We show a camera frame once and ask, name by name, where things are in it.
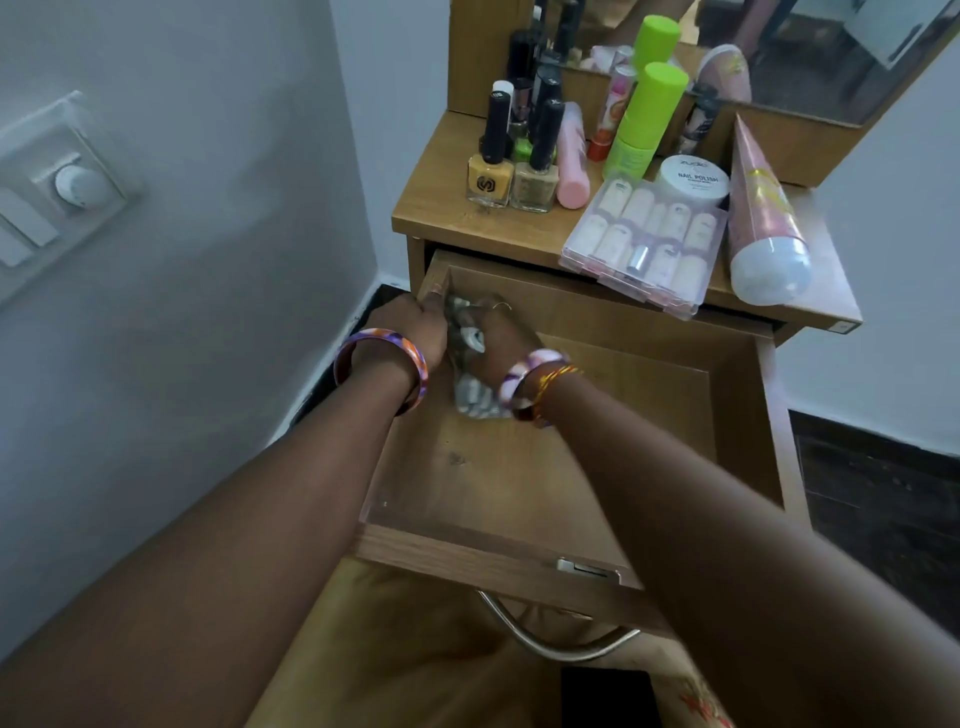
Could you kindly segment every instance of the white wall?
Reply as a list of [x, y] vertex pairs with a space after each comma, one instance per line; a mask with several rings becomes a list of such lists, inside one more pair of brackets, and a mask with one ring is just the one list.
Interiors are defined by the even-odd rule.
[[[409, 287], [406, 239], [390, 214], [446, 109], [449, 0], [330, 7], [376, 262], [386, 280]], [[466, 170], [466, 159], [451, 163]]]
[[818, 190], [865, 324], [779, 349], [795, 409], [960, 453], [954, 40]]
[[263, 446], [375, 275], [326, 2], [2, 16], [0, 125], [78, 88], [148, 196], [0, 308], [0, 657]]

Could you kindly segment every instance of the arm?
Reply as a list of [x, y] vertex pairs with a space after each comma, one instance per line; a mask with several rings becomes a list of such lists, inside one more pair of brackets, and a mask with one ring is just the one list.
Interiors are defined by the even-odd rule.
[[[489, 384], [540, 345], [503, 308], [468, 315]], [[581, 376], [542, 412], [738, 726], [960, 725], [960, 646], [852, 559]]]
[[[446, 323], [409, 296], [371, 316], [431, 367]], [[0, 724], [242, 725], [346, 552], [416, 372], [362, 342], [309, 417], [71, 602], [0, 667]]]

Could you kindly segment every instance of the pink bangle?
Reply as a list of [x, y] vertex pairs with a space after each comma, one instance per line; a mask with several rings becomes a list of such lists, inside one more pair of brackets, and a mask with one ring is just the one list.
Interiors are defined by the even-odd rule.
[[343, 346], [341, 346], [340, 350], [337, 352], [336, 358], [333, 360], [334, 383], [336, 383], [336, 385], [339, 387], [341, 384], [347, 381], [347, 377], [350, 376], [350, 355], [353, 354], [353, 350], [356, 349], [357, 343], [363, 341], [364, 339], [380, 339], [381, 341], [389, 341], [394, 346], [400, 347], [404, 353], [413, 359], [414, 366], [417, 367], [417, 376], [420, 377], [420, 386], [415, 386], [411, 390], [410, 396], [407, 397], [406, 401], [396, 411], [396, 415], [399, 417], [404, 412], [409, 412], [411, 409], [420, 404], [420, 401], [423, 399], [424, 395], [426, 395], [426, 382], [428, 378], [426, 360], [423, 358], [423, 354], [420, 353], [420, 350], [414, 346], [412, 341], [403, 338], [396, 331], [391, 331], [388, 328], [364, 328], [360, 331], [357, 331], [343, 343]]
[[511, 404], [514, 403], [514, 396], [520, 386], [520, 382], [522, 382], [528, 374], [537, 369], [537, 367], [543, 364], [549, 364], [552, 361], [562, 361], [566, 364], [569, 359], [566, 358], [565, 354], [555, 352], [552, 349], [537, 349], [535, 352], [530, 353], [523, 361], [518, 361], [510, 368], [507, 375], [503, 377], [503, 384], [500, 385], [500, 391], [497, 393], [500, 404], [504, 407], [510, 407]]

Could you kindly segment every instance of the hand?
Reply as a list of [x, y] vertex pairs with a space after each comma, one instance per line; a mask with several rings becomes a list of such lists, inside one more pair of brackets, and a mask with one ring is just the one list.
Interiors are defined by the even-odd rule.
[[458, 315], [461, 326], [483, 331], [484, 353], [466, 354], [467, 371], [488, 387], [498, 391], [503, 378], [527, 354], [543, 348], [540, 338], [516, 320], [513, 311], [501, 300], [488, 300], [471, 306]]
[[[427, 370], [432, 372], [444, 358], [446, 351], [446, 319], [444, 298], [439, 292], [428, 293], [423, 305], [409, 293], [397, 296], [392, 301], [371, 311], [364, 328], [388, 328], [413, 342], [426, 360]], [[367, 340], [357, 344], [351, 363], [353, 369], [380, 361], [401, 364], [416, 381], [417, 368], [410, 357], [399, 347], [387, 341]]]

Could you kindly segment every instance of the pink tube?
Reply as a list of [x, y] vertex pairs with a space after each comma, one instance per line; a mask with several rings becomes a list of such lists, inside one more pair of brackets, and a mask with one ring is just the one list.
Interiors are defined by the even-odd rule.
[[590, 178], [587, 176], [587, 142], [584, 140], [584, 115], [580, 106], [568, 101], [564, 121], [557, 138], [557, 166], [560, 183], [557, 202], [567, 209], [577, 209], [590, 199]]

